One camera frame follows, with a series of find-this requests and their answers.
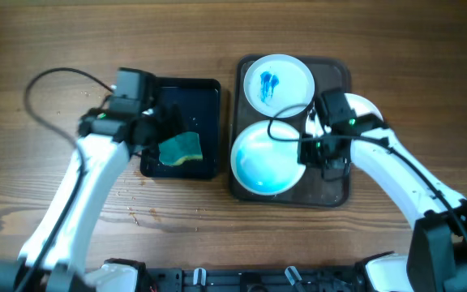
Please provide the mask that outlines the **white plate with blue water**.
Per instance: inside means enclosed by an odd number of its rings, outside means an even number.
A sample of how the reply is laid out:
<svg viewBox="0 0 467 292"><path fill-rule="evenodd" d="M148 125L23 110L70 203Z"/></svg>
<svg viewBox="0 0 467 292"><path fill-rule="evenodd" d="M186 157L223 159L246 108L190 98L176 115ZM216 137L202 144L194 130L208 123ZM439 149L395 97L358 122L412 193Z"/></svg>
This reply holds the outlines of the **white plate with blue water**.
<svg viewBox="0 0 467 292"><path fill-rule="evenodd" d="M278 195L294 187L306 167L298 163L299 132L288 123L268 120L251 124L233 142L230 168L247 191Z"/></svg>

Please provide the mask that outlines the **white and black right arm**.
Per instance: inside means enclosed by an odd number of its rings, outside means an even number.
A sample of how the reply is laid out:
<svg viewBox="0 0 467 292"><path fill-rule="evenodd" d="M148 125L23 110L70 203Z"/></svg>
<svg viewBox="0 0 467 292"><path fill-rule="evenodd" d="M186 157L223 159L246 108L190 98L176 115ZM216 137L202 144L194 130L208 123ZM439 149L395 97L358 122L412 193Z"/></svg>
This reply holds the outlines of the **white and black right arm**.
<svg viewBox="0 0 467 292"><path fill-rule="evenodd" d="M300 147L316 163L342 158L369 175L413 229L407 255L362 264L370 291L467 291L467 199L438 180L379 116L308 118Z"/></svg>

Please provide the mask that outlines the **green and yellow sponge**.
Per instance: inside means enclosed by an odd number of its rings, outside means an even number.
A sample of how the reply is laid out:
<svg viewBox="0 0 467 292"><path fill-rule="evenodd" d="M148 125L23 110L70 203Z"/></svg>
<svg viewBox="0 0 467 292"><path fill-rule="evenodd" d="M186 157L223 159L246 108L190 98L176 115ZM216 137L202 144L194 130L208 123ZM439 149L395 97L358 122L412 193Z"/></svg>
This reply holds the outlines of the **green and yellow sponge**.
<svg viewBox="0 0 467 292"><path fill-rule="evenodd" d="M179 166L186 161L203 159L199 134L188 131L159 144L159 162L167 166Z"/></svg>

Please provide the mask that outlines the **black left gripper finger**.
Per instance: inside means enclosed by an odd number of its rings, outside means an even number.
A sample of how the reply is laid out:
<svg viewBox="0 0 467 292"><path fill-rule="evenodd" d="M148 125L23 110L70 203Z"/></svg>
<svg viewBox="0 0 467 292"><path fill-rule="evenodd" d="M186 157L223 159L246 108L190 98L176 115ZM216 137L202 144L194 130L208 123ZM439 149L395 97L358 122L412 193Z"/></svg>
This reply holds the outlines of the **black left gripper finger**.
<svg viewBox="0 0 467 292"><path fill-rule="evenodd" d="M187 125L184 121L180 107L173 104L170 107L170 129L174 135L180 135L187 131Z"/></svg>
<svg viewBox="0 0 467 292"><path fill-rule="evenodd" d="M159 138L170 138L172 136L172 113L165 106L157 106L155 110L156 132Z"/></svg>

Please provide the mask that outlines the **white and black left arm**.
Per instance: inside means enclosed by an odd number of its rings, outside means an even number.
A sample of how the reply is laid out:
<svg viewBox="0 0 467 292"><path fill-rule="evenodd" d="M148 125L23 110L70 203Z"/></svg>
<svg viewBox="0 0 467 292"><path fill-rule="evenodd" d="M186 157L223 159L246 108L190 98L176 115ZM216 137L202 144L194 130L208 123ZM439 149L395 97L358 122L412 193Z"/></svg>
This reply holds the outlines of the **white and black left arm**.
<svg viewBox="0 0 467 292"><path fill-rule="evenodd" d="M153 109L92 108L66 174L17 260L0 260L0 291L137 291L145 265L111 262L86 273L96 221L120 174L138 151L184 132L176 105Z"/></svg>

